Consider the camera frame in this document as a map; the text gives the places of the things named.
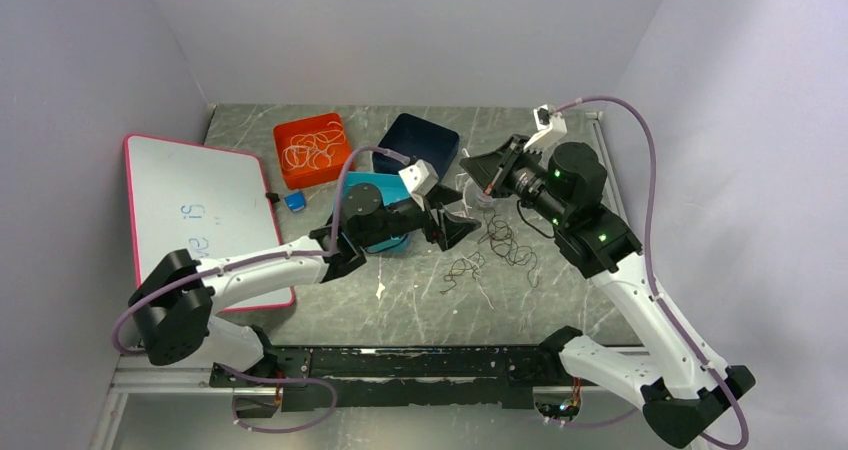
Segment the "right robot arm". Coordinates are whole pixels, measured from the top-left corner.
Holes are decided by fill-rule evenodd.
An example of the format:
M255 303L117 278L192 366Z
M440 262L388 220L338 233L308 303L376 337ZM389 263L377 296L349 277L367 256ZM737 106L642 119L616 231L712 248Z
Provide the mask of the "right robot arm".
M587 144L556 146L546 165L512 136L497 150L461 160L488 196L514 196L551 224L560 254L614 304L648 356L640 359L564 327L545 341L539 361L550 383L571 376L603 387L639 410L654 433L678 449L721 441L708 428L756 383L744 365L730 365L694 331L657 283L648 250L628 224L602 203L607 171Z

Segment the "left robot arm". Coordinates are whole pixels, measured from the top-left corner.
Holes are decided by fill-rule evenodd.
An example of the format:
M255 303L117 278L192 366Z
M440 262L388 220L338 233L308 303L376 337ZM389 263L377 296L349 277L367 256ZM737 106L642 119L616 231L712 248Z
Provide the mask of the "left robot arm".
M386 204L375 185L360 183L336 204L330 224L285 245L221 259L172 251L128 302L142 352L153 366L197 357L236 369L251 385L264 385L277 370L267 335L220 318L221 311L277 290L343 278L366 263L368 248L414 231L447 251L481 226L447 210L460 198L460 192L437 184L420 199Z

